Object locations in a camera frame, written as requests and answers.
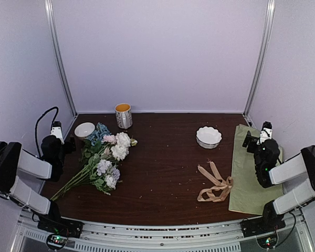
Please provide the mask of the blue hydrangea stem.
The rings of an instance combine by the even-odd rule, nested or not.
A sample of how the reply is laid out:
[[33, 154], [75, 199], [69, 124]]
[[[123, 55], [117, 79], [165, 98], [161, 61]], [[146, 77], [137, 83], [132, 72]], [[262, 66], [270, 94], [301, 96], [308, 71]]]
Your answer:
[[103, 137], [106, 135], [111, 135], [111, 132], [106, 125], [98, 122], [96, 129], [84, 139], [84, 145], [81, 149], [82, 158], [90, 158], [92, 155], [100, 152], [104, 147]]

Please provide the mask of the pink rose stem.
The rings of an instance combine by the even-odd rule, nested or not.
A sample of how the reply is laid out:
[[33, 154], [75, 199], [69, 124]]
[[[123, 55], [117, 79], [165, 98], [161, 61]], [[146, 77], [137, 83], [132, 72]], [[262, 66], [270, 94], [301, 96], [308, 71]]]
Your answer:
[[114, 135], [104, 135], [101, 139], [85, 139], [83, 148], [81, 149], [81, 165], [88, 163], [91, 157], [99, 155], [101, 159], [109, 159], [111, 157], [111, 147], [116, 144]]

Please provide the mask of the green and peach wrapping paper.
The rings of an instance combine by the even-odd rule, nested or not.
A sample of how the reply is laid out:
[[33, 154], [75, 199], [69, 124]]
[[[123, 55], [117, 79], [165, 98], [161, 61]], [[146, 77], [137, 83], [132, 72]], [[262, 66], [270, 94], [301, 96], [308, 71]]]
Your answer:
[[247, 132], [258, 137], [259, 131], [245, 125], [238, 125], [234, 135], [232, 179], [228, 210], [232, 212], [261, 215], [264, 205], [283, 196], [282, 185], [263, 188], [255, 174], [254, 155], [242, 147]]

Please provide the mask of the beige ribbon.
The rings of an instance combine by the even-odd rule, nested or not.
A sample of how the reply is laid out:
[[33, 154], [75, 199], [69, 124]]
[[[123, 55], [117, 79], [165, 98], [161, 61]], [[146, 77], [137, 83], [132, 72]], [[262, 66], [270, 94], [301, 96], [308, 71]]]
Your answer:
[[224, 180], [216, 164], [213, 161], [208, 161], [208, 164], [212, 173], [209, 173], [201, 165], [198, 165], [197, 169], [203, 176], [213, 183], [213, 186], [202, 189], [197, 196], [197, 201], [213, 203], [223, 202], [230, 194], [234, 185], [234, 180], [231, 176], [228, 176], [227, 179]]

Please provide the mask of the white rose stem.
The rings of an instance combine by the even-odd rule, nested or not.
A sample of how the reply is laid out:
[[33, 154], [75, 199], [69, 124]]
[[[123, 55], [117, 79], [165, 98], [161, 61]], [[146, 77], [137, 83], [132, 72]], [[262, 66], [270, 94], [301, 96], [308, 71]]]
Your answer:
[[136, 146], [138, 141], [134, 138], [130, 138], [129, 135], [125, 132], [117, 133], [114, 136], [116, 139], [116, 144], [111, 147], [111, 157], [107, 159], [107, 161], [118, 163], [120, 161], [123, 161], [127, 157], [127, 155], [129, 154], [129, 148]]

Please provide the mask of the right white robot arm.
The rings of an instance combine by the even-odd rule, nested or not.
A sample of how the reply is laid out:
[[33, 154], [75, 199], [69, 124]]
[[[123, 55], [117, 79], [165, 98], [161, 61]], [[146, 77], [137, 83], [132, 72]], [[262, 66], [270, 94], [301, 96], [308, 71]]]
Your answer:
[[271, 135], [271, 129], [263, 128], [259, 137], [247, 132], [243, 142], [247, 152], [254, 155], [259, 184], [269, 188], [302, 174], [306, 174], [307, 178], [283, 196], [268, 202], [261, 217], [242, 221], [240, 226], [245, 237], [284, 228], [286, 213], [315, 200], [315, 145], [303, 148], [294, 157], [280, 162], [279, 145]]

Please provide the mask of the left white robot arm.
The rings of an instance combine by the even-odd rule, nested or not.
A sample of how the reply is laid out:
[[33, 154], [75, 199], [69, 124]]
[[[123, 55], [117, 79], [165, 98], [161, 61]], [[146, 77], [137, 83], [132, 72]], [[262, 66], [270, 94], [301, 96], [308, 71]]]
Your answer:
[[22, 208], [28, 208], [44, 219], [53, 233], [65, 229], [58, 205], [41, 196], [19, 176], [20, 172], [43, 181], [59, 181], [64, 173], [65, 156], [76, 150], [74, 137], [62, 142], [54, 135], [45, 137], [41, 143], [42, 157], [32, 155], [19, 142], [0, 141], [0, 197], [11, 200]]

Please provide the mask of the small white round bowl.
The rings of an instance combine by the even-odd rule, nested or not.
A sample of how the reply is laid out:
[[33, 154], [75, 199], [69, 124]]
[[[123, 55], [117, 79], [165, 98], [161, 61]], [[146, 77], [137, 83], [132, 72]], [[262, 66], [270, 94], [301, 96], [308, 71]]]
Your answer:
[[74, 134], [81, 140], [86, 139], [90, 134], [92, 134], [95, 130], [95, 125], [91, 122], [84, 122], [79, 124], [75, 130]]

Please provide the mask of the white scalloped bowl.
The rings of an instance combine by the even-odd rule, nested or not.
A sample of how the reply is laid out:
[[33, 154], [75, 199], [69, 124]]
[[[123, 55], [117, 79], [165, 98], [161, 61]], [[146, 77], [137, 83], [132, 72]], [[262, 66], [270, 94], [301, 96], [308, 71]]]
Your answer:
[[216, 148], [222, 140], [222, 134], [213, 127], [201, 127], [196, 131], [196, 141], [205, 149]]

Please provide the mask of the patterned mug yellow inside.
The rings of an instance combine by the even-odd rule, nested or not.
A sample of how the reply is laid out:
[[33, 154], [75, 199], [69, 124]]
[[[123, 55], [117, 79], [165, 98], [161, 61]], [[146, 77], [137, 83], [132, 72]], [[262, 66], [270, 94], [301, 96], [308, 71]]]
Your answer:
[[115, 107], [117, 125], [121, 129], [128, 129], [132, 126], [131, 106], [127, 103], [121, 103]]

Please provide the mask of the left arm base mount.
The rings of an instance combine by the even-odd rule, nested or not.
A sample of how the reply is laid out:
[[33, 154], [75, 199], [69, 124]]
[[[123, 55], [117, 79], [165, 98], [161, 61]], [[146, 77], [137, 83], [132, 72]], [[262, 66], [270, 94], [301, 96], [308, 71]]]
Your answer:
[[38, 221], [37, 227], [49, 232], [45, 243], [49, 249], [58, 251], [66, 246], [69, 238], [80, 238], [83, 222], [62, 218], [56, 223], [43, 218]]

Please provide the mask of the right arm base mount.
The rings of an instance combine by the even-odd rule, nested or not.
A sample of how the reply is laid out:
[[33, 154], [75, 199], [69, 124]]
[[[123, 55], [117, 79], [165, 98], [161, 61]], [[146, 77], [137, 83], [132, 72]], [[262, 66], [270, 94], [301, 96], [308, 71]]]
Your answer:
[[267, 225], [260, 218], [243, 219], [240, 222], [241, 231], [244, 237], [256, 237], [257, 245], [265, 250], [274, 249], [279, 244], [278, 230], [285, 228], [284, 221], [275, 221], [272, 225]]

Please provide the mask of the right aluminium frame post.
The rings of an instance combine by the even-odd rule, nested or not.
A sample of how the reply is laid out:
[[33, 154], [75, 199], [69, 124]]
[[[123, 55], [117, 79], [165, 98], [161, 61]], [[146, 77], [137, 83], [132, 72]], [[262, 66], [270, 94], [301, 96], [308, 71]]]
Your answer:
[[248, 99], [247, 99], [246, 106], [243, 113], [244, 117], [247, 120], [250, 118], [250, 111], [251, 111], [252, 103], [256, 95], [257, 87], [260, 82], [261, 72], [263, 70], [263, 66], [265, 63], [266, 52], [269, 46], [273, 23], [274, 23], [275, 6], [276, 6], [275, 0], [267, 1], [265, 22], [264, 22], [264, 28], [263, 28], [263, 33], [262, 33], [262, 39], [260, 43], [260, 50], [259, 50], [258, 59], [256, 63], [256, 69], [255, 69], [255, 73], [254, 73], [253, 80], [251, 83], [250, 92], [249, 92]]

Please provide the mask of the aluminium frame post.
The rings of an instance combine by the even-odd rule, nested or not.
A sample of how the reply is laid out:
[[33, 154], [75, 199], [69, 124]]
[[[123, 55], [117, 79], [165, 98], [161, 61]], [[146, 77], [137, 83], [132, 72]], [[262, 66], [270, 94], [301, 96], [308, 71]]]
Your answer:
[[49, 26], [49, 30], [51, 34], [51, 39], [52, 39], [52, 45], [53, 45], [54, 53], [55, 53], [56, 65], [58, 68], [61, 84], [64, 89], [64, 94], [68, 102], [71, 114], [73, 117], [76, 117], [78, 114], [77, 114], [77, 110], [76, 110], [73, 97], [69, 88], [69, 83], [68, 83], [67, 75], [65, 72], [64, 62], [63, 62], [61, 51], [60, 51], [60, 44], [59, 44], [58, 34], [57, 34], [57, 29], [56, 29], [53, 2], [51, 0], [45, 0], [44, 2], [45, 2], [45, 11], [46, 11], [46, 16], [48, 20], [48, 26]]
[[275, 6], [276, 6], [275, 0], [267, 1], [265, 22], [264, 22], [264, 28], [263, 28], [263, 33], [262, 33], [262, 39], [260, 43], [260, 50], [259, 50], [258, 59], [256, 63], [256, 69], [255, 69], [255, 73], [254, 73], [253, 80], [251, 83], [250, 92], [249, 92], [248, 99], [247, 99], [246, 106], [243, 113], [244, 117], [247, 120], [250, 118], [250, 111], [251, 111], [252, 103], [256, 95], [257, 87], [260, 82], [261, 72], [263, 70], [263, 66], [265, 63], [266, 52], [269, 46], [273, 23], [274, 23]]

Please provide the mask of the left aluminium frame post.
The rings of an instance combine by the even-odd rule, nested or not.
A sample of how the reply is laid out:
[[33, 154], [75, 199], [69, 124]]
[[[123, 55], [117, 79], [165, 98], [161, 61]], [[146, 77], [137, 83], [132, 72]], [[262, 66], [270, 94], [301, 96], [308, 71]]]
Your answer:
[[55, 53], [56, 65], [58, 68], [61, 84], [64, 89], [64, 94], [68, 102], [71, 114], [73, 117], [76, 117], [78, 114], [77, 114], [77, 110], [76, 110], [73, 97], [69, 88], [69, 83], [68, 83], [67, 75], [65, 72], [64, 62], [63, 62], [61, 51], [60, 51], [60, 44], [59, 44], [58, 34], [57, 34], [57, 29], [56, 29], [53, 2], [51, 0], [45, 0], [44, 2], [45, 2], [45, 11], [46, 11], [46, 16], [48, 20], [48, 26], [49, 26], [49, 30], [51, 34], [51, 39], [52, 39], [52, 45], [53, 45], [54, 53]]

